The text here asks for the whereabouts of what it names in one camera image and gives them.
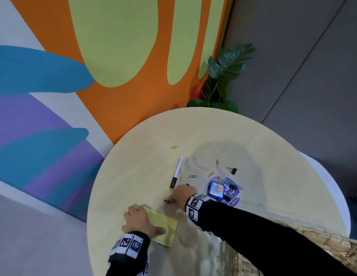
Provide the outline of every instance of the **monstera leaf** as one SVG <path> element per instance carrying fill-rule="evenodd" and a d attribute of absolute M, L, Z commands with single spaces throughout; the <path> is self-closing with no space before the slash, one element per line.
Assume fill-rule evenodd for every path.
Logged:
<path fill-rule="evenodd" d="M 233 50 L 222 49 L 218 54 L 218 63 L 210 57 L 208 60 L 208 73 L 214 79 L 221 80 L 227 84 L 236 79 L 245 68 L 245 62 L 250 60 L 249 56 L 255 50 L 252 43 L 246 43 L 235 47 Z"/>

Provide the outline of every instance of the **round table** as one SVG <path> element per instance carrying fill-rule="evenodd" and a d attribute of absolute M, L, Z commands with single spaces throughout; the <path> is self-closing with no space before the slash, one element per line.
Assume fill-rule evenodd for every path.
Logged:
<path fill-rule="evenodd" d="M 231 250 L 201 233 L 176 204 L 165 204 L 180 157 L 188 157 L 177 184 L 206 192 L 208 175 L 219 168 L 241 190 L 236 206 L 266 218 L 347 235 L 328 188 L 308 161 L 263 125 L 224 110 L 180 108 L 155 115 L 126 133 L 102 164 L 90 196 L 88 246 L 94 276 L 104 276 L 108 253 L 123 233 L 123 213 L 132 204 L 179 220 L 170 248 L 151 243 L 151 275 L 225 275 Z M 198 168 L 199 165 L 209 171 Z M 235 167 L 232 175 L 226 167 Z M 236 232 L 241 221 L 234 218 Z"/>

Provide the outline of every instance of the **white marker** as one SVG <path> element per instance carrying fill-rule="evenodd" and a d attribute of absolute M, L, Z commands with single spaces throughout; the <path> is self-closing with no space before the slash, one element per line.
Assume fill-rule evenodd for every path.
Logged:
<path fill-rule="evenodd" d="M 181 168 L 181 166 L 182 166 L 182 162 L 184 162 L 184 157 L 181 157 L 181 158 L 180 158 L 180 161 L 179 161 L 179 163 L 178 163 L 178 166 L 177 166 L 175 175 L 173 176 L 172 181 L 171 181 L 170 192 L 172 191 L 172 189 L 173 189 L 173 188 L 175 187 L 175 185 L 176 185 L 177 177 L 178 177 L 178 175 L 179 175 L 180 168 Z"/>

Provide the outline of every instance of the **gray floor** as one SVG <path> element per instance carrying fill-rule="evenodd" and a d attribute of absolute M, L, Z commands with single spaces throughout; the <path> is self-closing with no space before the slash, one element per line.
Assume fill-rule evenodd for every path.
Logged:
<path fill-rule="evenodd" d="M 0 276 L 93 276 L 86 223 L 0 195 Z"/>

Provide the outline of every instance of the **wicker basket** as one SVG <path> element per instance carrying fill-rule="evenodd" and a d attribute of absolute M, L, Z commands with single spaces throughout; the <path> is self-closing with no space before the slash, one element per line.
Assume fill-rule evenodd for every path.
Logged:
<path fill-rule="evenodd" d="M 278 220 L 273 220 L 273 222 L 293 228 L 357 273 L 357 240 L 289 222 Z M 232 276 L 255 275 L 263 276 L 262 272 L 252 265 L 249 260 L 236 253 L 233 258 Z"/>

